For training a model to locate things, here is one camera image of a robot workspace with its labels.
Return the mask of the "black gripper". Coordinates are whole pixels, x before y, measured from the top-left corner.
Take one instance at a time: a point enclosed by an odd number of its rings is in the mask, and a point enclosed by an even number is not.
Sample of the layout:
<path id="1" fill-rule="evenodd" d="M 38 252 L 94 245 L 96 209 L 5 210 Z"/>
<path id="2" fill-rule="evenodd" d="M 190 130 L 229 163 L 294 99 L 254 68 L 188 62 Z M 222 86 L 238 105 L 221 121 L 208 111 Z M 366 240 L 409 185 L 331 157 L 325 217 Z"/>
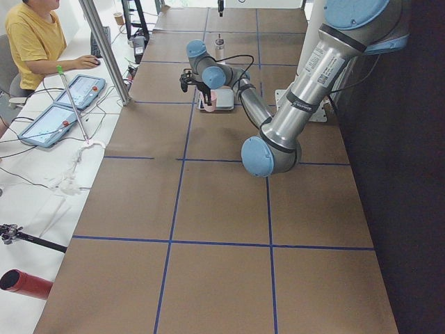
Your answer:
<path id="1" fill-rule="evenodd" d="M 188 92 L 189 86 L 196 86 L 197 89 L 202 93 L 203 100 L 207 101 L 207 105 L 212 105 L 211 99 L 211 89 L 208 87 L 203 81 L 200 81 L 196 78 L 192 69 L 184 69 L 180 78 L 179 78 L 181 90 L 184 93 Z"/>

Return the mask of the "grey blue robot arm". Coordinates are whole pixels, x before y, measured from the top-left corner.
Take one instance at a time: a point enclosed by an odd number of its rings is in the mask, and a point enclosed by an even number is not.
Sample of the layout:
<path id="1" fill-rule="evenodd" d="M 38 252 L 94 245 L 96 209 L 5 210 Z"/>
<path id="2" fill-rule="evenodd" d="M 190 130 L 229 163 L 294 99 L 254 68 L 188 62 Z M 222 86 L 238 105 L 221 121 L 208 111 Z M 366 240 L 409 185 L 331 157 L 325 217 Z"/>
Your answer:
<path id="1" fill-rule="evenodd" d="M 190 68 L 180 76 L 181 89 L 195 85 L 206 104 L 211 91 L 227 86 L 234 91 L 246 115 L 259 130 L 241 148 L 242 163 L 251 175 L 285 173 L 300 161 L 297 140 L 323 98 L 349 61 L 363 54 L 398 51 L 407 44 L 410 1 L 323 1 L 318 43 L 271 113 L 245 70 L 215 60 L 201 40 L 186 46 Z"/>

